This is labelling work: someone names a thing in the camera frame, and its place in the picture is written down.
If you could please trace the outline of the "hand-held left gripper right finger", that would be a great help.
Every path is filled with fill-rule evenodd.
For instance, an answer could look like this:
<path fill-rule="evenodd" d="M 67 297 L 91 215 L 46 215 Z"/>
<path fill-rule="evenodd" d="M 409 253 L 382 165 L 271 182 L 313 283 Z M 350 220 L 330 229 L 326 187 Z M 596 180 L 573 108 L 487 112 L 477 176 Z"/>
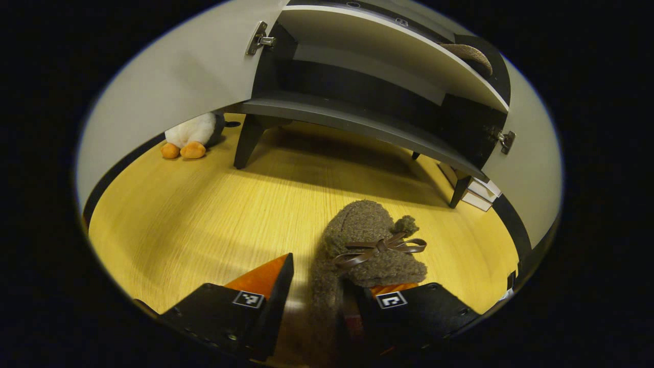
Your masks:
<path fill-rule="evenodd" d="M 439 283 L 374 295 L 352 286 L 352 358 L 404 358 L 449 340 L 481 315 Z"/>

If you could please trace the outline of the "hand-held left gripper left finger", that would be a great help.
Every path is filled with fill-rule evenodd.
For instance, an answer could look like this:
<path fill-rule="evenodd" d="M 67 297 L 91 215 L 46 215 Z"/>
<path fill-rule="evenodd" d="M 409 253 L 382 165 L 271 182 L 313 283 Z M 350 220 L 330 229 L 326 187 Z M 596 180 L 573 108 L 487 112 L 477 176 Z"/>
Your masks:
<path fill-rule="evenodd" d="M 293 277 L 293 254 L 284 254 L 224 286 L 201 284 L 157 319 L 219 352 L 265 361 L 275 352 Z"/>

